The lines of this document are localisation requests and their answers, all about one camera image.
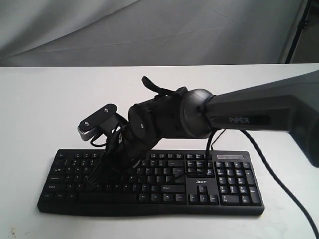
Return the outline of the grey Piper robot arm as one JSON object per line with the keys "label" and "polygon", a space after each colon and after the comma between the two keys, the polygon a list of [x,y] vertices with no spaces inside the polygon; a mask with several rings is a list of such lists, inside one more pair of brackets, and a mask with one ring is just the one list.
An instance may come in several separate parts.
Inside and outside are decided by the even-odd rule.
{"label": "grey Piper robot arm", "polygon": [[127,118],[108,104],[80,122],[84,141],[106,137],[104,152],[87,177],[90,186],[109,171],[135,168],[163,138],[211,139],[220,129],[287,132],[311,165],[319,165],[318,71],[223,95],[186,87],[172,91],[148,77],[142,83],[155,96],[131,106]]}

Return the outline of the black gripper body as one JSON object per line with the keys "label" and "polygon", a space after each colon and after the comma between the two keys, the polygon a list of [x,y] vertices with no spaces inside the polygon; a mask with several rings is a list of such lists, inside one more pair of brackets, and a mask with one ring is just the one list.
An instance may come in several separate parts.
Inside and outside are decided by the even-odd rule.
{"label": "black gripper body", "polygon": [[101,155],[99,167],[103,172],[124,172],[137,167],[139,159],[128,155],[127,140],[124,138],[124,124],[116,124],[106,138],[105,151]]}

